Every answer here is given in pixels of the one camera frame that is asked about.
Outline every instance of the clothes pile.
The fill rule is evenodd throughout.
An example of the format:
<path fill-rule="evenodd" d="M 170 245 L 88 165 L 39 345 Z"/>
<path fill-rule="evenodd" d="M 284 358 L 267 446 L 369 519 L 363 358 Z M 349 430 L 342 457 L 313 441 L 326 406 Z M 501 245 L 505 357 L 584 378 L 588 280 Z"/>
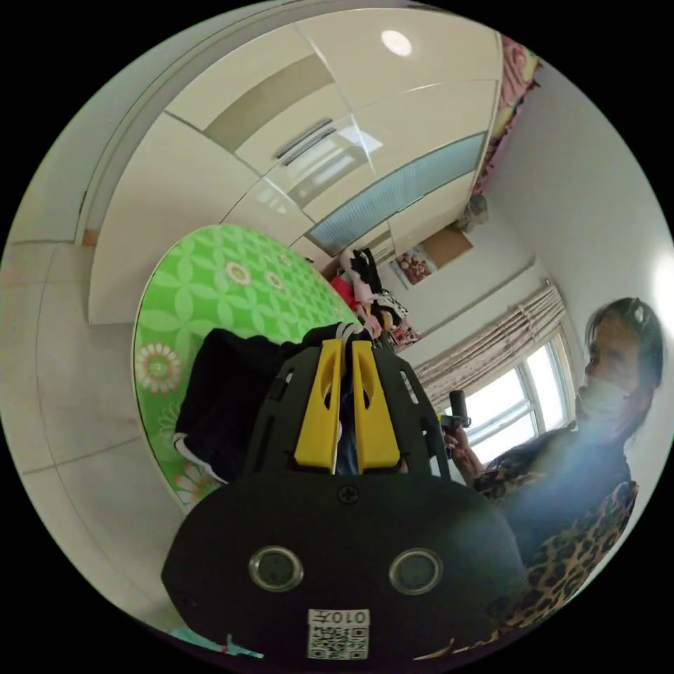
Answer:
<path fill-rule="evenodd" d="M 340 255 L 341 273 L 332 286 L 358 316 L 373 339 L 392 332 L 407 318 L 408 310 L 381 286 L 370 249 L 346 249 Z"/>
<path fill-rule="evenodd" d="M 341 339 L 343 354 L 350 353 L 354 341 L 371 341 L 355 323 L 314 328 L 299 344 L 211 330 L 197 353 L 176 421 L 178 453 L 220 482 L 235 481 L 244 469 L 258 412 L 283 363 L 326 339 Z M 343 357 L 342 363 L 336 473 L 356 475 L 352 360 Z"/>

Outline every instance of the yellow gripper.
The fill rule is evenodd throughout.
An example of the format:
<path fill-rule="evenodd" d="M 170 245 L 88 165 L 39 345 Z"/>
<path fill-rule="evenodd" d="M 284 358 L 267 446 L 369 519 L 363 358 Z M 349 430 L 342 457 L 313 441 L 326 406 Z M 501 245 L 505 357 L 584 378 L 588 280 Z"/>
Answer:
<path fill-rule="evenodd" d="M 304 415 L 295 461 L 335 472 L 342 370 L 340 339 L 323 342 Z M 372 344 L 352 344 L 353 392 L 358 472 L 393 468 L 400 461 L 395 431 L 374 360 Z"/>

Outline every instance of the window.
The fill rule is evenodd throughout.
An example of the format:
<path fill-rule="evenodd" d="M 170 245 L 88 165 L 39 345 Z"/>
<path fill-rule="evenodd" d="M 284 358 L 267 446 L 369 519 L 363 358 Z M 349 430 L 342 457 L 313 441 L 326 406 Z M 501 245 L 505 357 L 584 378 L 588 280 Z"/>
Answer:
<path fill-rule="evenodd" d="M 573 419 L 574 386 L 561 334 L 466 397 L 473 451 L 488 463 L 511 447 Z"/>

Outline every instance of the round table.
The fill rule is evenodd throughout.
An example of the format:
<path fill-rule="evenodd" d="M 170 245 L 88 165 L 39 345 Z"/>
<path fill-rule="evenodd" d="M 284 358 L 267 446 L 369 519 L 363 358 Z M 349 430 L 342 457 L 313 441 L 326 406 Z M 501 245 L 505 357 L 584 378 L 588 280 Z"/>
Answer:
<path fill-rule="evenodd" d="M 173 447 L 192 363 L 206 335 L 225 328 L 244 338 L 300 342 L 312 328 L 336 322 L 357 319 L 309 262 L 259 232 L 204 227 L 164 256 L 138 308 L 133 375 L 145 436 L 185 510 L 219 486 Z"/>

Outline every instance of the flower pattern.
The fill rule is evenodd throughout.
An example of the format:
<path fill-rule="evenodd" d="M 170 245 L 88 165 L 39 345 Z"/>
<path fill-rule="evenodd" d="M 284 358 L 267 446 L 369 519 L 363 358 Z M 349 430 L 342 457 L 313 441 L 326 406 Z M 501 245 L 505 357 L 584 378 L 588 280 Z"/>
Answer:
<path fill-rule="evenodd" d="M 152 393 L 174 391 L 180 382 L 180 360 L 167 344 L 150 343 L 136 355 L 136 380 Z"/>
<path fill-rule="evenodd" d="M 281 283 L 281 279 L 274 272 L 267 272 L 265 274 L 265 278 L 267 279 L 269 285 L 272 288 L 276 288 L 276 290 L 283 290 L 283 284 Z"/>
<path fill-rule="evenodd" d="M 228 262 L 225 265 L 225 273 L 234 282 L 240 286 L 249 286 L 251 284 L 250 272 L 236 262 Z"/>
<path fill-rule="evenodd" d="M 176 402 L 169 402 L 167 407 L 161 411 L 159 415 L 159 432 L 173 444 L 173 436 L 176 433 L 176 422 L 178 421 L 178 414 L 180 414 L 180 407 Z"/>
<path fill-rule="evenodd" d="M 186 463 L 182 475 L 176 476 L 176 486 L 178 498 L 189 511 L 212 491 L 215 491 L 220 484 L 201 466 Z"/>

